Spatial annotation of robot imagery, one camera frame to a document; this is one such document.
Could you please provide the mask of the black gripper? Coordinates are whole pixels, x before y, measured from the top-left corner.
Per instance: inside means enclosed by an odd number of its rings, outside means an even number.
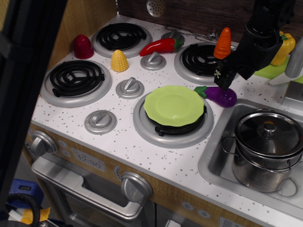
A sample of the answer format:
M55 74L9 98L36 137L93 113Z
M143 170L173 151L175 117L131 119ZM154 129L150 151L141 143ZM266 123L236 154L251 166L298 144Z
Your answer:
M214 82L222 90L228 90L238 73L244 79L255 71L268 66L282 45L280 30L268 34L247 29L237 49L221 60L214 72Z

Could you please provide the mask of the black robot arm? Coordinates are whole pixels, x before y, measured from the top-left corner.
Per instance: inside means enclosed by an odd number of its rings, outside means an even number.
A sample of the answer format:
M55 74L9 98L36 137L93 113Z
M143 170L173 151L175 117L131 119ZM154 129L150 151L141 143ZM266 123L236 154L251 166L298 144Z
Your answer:
M294 16L294 0L257 0L235 51L218 63L214 82L227 90L239 74L249 79L255 71L268 66L283 44L280 28Z

